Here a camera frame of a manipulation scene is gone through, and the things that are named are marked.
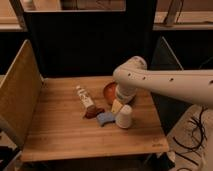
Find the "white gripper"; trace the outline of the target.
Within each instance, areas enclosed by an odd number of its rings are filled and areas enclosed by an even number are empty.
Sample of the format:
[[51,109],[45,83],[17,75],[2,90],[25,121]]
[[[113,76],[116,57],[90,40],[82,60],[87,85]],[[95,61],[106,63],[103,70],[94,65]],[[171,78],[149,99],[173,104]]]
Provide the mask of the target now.
[[135,97],[135,95],[135,88],[117,85],[115,89],[116,99],[112,103],[111,112],[113,114],[117,114],[123,107],[123,104],[129,103]]

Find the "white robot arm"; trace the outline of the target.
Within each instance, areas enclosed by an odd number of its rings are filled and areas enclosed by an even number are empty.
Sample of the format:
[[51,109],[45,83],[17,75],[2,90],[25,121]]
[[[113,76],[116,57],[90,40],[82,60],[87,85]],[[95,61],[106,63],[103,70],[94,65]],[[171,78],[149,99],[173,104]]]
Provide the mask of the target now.
[[133,56],[113,71],[115,97],[129,103],[142,88],[177,100],[213,109],[213,70],[148,70]]

